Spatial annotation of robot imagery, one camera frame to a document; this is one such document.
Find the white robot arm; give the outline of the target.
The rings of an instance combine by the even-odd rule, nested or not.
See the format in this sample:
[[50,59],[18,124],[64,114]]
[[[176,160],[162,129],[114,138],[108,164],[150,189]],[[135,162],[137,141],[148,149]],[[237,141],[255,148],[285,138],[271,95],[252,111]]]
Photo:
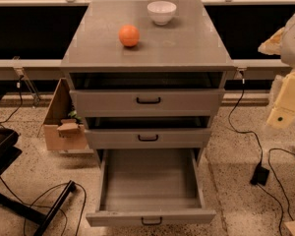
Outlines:
[[281,62],[292,68],[282,79],[282,86],[266,120],[275,129],[287,128],[295,119],[295,14],[283,28],[263,42],[258,51],[279,55]]

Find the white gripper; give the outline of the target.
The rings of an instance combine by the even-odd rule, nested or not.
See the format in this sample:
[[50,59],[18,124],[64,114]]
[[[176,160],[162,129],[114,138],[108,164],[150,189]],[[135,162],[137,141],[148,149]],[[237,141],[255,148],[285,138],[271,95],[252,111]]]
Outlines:
[[285,77],[277,75],[269,97],[271,111],[266,123],[275,129],[287,128],[295,119],[295,69]]

